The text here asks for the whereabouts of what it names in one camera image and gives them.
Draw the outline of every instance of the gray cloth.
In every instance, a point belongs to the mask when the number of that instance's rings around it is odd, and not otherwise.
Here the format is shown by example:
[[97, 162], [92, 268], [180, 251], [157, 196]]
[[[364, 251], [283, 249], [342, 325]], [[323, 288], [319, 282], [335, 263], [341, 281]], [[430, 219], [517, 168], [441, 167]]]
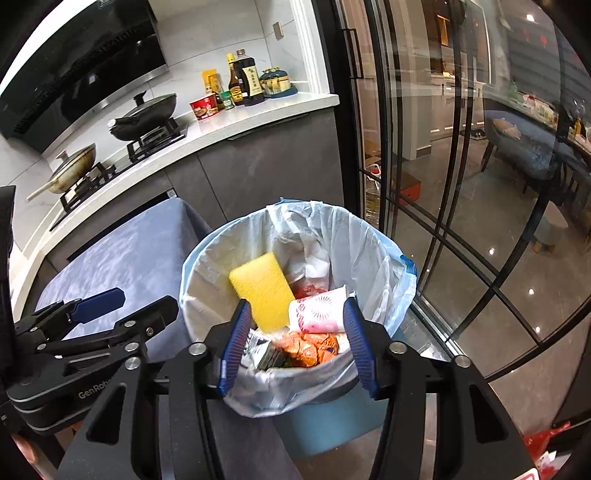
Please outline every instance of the gray cloth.
[[[66, 338], [112, 328], [146, 305], [170, 295], [178, 301], [183, 262], [211, 228], [184, 201], [173, 198], [140, 213], [103, 237], [49, 283], [37, 309], [59, 300], [92, 297], [119, 287], [125, 304], [85, 325]], [[146, 343], [150, 361], [174, 356], [190, 343], [182, 312], [177, 321]]]
[[[170, 295], [178, 301], [183, 262], [211, 232], [180, 199], [169, 199], [113, 230], [49, 283], [37, 309], [55, 301], [88, 298], [111, 288], [125, 292], [125, 305], [74, 328], [69, 338], [112, 328], [118, 320]], [[179, 310], [165, 331], [148, 340], [151, 361], [176, 355], [190, 343]], [[227, 479], [301, 480], [271, 419], [247, 419], [222, 401], [207, 402], [217, 452]], [[244, 455], [248, 446], [248, 455]]]

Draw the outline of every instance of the paper cup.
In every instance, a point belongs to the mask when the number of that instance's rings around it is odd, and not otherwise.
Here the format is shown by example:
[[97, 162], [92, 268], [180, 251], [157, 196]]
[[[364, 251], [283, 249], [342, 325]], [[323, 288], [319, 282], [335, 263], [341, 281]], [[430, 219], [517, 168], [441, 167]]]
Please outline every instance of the paper cup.
[[347, 297], [347, 287], [343, 286], [292, 301], [288, 310], [290, 330], [301, 333], [344, 332], [343, 305]]

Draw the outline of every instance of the soy sauce bottle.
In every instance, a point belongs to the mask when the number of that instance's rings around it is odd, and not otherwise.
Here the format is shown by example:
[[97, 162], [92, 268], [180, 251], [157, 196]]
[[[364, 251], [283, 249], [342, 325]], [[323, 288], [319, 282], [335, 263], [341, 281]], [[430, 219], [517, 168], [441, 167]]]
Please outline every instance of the soy sauce bottle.
[[252, 106], [264, 102], [265, 95], [256, 70], [255, 60], [246, 56], [244, 49], [237, 50], [236, 55], [237, 58], [233, 66], [240, 81], [244, 105]]
[[234, 58], [234, 54], [229, 53], [228, 55], [226, 55], [226, 58], [228, 60], [228, 68], [230, 68], [230, 83], [228, 84], [228, 90], [230, 90], [230, 94], [232, 95], [234, 105], [244, 105], [240, 79], [238, 78], [238, 74], [236, 73], [236, 69], [234, 67], [234, 62], [236, 61]]

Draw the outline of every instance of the stool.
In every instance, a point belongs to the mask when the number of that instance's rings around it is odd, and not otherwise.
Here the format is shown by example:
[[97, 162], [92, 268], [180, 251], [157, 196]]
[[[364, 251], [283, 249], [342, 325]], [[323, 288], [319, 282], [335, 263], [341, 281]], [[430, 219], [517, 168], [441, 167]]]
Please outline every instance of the stool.
[[568, 227], [569, 224], [558, 207], [553, 202], [548, 202], [540, 224], [534, 233], [534, 252], [539, 254], [545, 247], [548, 252], [553, 253]]

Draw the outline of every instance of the wok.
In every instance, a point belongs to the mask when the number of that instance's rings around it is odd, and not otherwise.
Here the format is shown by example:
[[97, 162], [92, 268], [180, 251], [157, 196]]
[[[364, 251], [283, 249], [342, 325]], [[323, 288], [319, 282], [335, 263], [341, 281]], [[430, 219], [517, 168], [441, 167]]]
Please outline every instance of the wok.
[[154, 128], [165, 124], [177, 106], [177, 94], [162, 95], [144, 102], [142, 92], [134, 96], [136, 107], [121, 118], [110, 120], [111, 134], [119, 140], [131, 142], [139, 140]]
[[49, 181], [41, 188], [31, 193], [27, 200], [39, 196], [44, 191], [52, 193], [64, 193], [84, 175], [86, 175], [95, 164], [96, 144], [89, 145], [68, 157], [66, 150], [62, 151], [56, 158], [62, 159], [60, 167], [53, 173]]

